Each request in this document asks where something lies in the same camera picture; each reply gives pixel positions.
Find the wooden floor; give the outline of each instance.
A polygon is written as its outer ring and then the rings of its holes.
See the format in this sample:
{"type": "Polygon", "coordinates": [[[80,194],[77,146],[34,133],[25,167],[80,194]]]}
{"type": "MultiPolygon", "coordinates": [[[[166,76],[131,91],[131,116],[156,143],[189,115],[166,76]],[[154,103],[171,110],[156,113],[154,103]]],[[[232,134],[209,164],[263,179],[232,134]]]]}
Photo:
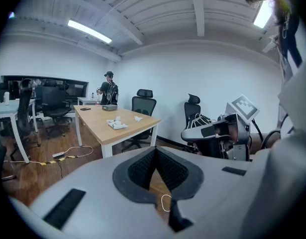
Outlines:
{"type": "MultiPolygon", "coordinates": [[[[66,136],[54,132],[54,137],[47,139],[45,133],[45,126],[49,126],[51,121],[45,121],[44,126],[38,122],[39,133],[33,133],[31,135],[31,140],[39,140],[41,143],[40,147],[34,147],[32,149],[28,149],[25,147],[26,153],[31,157],[31,161],[38,162],[47,162],[52,161],[52,155],[55,153],[59,153],[61,151],[66,151],[72,146],[79,146],[78,139],[76,136],[75,123],[74,121],[71,123],[70,129],[66,129],[66,136]]],[[[44,190],[50,187],[52,184],[61,180],[61,176],[65,177],[71,172],[73,172],[78,167],[91,162],[93,160],[102,158],[102,150],[99,142],[94,138],[94,136],[90,133],[86,126],[83,126],[80,123],[80,131],[81,138],[84,145],[92,146],[94,152],[91,155],[80,157],[80,158],[70,158],[65,159],[62,162],[48,164],[41,166],[36,163],[13,163],[13,166],[16,170],[16,178],[10,181],[3,182],[3,186],[7,193],[10,196],[15,197],[26,205],[29,205],[39,194],[41,194],[44,190]]],[[[4,145],[7,147],[7,156],[13,150],[14,139],[10,137],[5,137],[3,139],[4,145]]],[[[157,146],[168,146],[172,148],[177,148],[176,146],[167,144],[163,141],[156,140],[157,146]]],[[[119,143],[113,146],[113,155],[121,153],[123,148],[123,143],[119,143]]],[[[67,155],[83,155],[88,154],[90,152],[89,148],[73,148],[71,149],[67,155]]],[[[14,158],[16,160],[23,160],[20,152],[18,151],[14,158]]],[[[3,175],[9,175],[11,172],[11,167],[9,163],[5,162],[3,166],[3,175]]],[[[155,170],[151,184],[150,191],[157,195],[157,211],[161,215],[161,217],[168,221],[168,212],[164,212],[161,206],[161,197],[164,194],[170,195],[170,192],[166,188],[166,185],[163,183],[160,175],[155,170]]],[[[165,196],[163,198],[164,208],[169,210],[170,207],[170,198],[165,196]]]]}

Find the power strip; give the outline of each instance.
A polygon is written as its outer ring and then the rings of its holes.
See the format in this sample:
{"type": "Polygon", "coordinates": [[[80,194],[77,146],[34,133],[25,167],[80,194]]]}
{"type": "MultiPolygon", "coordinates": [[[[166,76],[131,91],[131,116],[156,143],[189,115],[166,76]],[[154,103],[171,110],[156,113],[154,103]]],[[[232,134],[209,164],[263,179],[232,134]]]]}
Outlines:
{"type": "Polygon", "coordinates": [[[64,151],[59,152],[59,153],[57,153],[57,154],[53,154],[52,156],[53,156],[53,158],[58,158],[58,157],[61,157],[61,156],[63,156],[63,155],[64,155],[64,151]]]}

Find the fluorescent light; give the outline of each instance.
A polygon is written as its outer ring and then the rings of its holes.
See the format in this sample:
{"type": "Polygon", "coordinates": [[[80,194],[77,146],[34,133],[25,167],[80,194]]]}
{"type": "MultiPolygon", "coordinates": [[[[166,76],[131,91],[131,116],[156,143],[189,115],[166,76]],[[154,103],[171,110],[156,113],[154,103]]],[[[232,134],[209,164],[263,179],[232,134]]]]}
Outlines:
{"type": "Polygon", "coordinates": [[[267,24],[268,20],[270,19],[272,15],[272,1],[271,0],[264,0],[261,8],[259,10],[259,13],[256,17],[256,20],[254,21],[254,24],[260,28],[264,28],[264,26],[267,24]]]}
{"type": "Polygon", "coordinates": [[[14,13],[11,12],[11,13],[9,14],[9,17],[8,17],[8,18],[14,18],[14,13]]]}
{"type": "Polygon", "coordinates": [[[109,39],[108,37],[106,37],[106,36],[104,36],[104,35],[102,35],[102,34],[96,32],[96,31],[94,31],[93,29],[90,29],[90,28],[87,27],[87,26],[84,26],[84,25],[82,25],[82,24],[80,24],[80,23],[77,23],[77,22],[75,22],[75,21],[69,20],[68,26],[74,27],[74,28],[76,28],[76,29],[78,29],[78,30],[81,30],[81,31],[85,32],[85,33],[88,33],[88,34],[90,34],[90,35],[93,35],[93,36],[95,36],[96,38],[98,38],[98,39],[100,39],[100,40],[102,40],[102,41],[104,41],[104,42],[106,42],[106,43],[112,42],[112,40],[109,39]]]}

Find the white desk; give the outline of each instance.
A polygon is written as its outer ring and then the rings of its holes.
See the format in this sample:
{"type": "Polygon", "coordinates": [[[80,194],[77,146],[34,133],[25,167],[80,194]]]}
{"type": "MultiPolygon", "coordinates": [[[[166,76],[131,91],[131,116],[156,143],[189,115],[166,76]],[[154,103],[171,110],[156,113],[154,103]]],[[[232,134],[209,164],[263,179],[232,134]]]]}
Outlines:
{"type": "Polygon", "coordinates": [[[95,98],[82,98],[78,97],[78,106],[80,105],[80,102],[82,103],[83,106],[92,103],[95,105],[96,99],[95,98]]]}
{"type": "MultiPolygon", "coordinates": [[[[36,132],[38,132],[37,128],[37,121],[35,118],[35,108],[34,108],[34,103],[35,99],[30,99],[29,106],[32,107],[32,117],[33,117],[33,124],[34,124],[34,129],[36,132]]],[[[11,120],[11,125],[12,125],[12,131],[15,137],[15,140],[17,142],[17,145],[19,147],[19,150],[21,152],[21,155],[26,163],[29,163],[29,159],[24,151],[24,148],[21,143],[21,139],[19,136],[19,132],[17,129],[17,124],[16,124],[16,117],[18,113],[18,108],[19,108],[19,100],[10,100],[9,105],[6,106],[4,103],[0,103],[0,119],[1,118],[10,118],[11,120]]]]}

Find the water bottle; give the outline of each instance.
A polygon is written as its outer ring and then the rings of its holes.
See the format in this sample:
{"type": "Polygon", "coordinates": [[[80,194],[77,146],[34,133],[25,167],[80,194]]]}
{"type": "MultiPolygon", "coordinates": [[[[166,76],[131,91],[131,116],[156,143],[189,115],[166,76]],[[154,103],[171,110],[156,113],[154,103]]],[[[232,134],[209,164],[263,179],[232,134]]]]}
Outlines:
{"type": "Polygon", "coordinates": [[[3,95],[3,101],[6,106],[9,105],[9,92],[5,92],[3,95]]]}
{"type": "Polygon", "coordinates": [[[97,100],[96,100],[95,104],[96,105],[100,104],[100,94],[99,93],[97,94],[97,100]]]}

